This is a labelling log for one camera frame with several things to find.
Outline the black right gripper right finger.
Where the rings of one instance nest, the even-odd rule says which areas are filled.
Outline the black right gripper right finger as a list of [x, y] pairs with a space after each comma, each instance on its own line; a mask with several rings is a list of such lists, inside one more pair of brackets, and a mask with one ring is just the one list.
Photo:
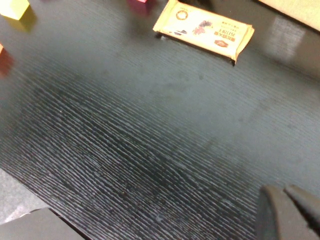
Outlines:
[[320, 198], [296, 186], [288, 185], [284, 188], [286, 194], [306, 217], [313, 229], [320, 228]]

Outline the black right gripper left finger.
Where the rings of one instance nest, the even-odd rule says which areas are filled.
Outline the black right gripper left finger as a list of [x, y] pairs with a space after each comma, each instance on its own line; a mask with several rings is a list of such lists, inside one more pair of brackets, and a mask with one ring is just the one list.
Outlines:
[[320, 229], [313, 229], [285, 188], [264, 185], [257, 201], [258, 240], [318, 240]]

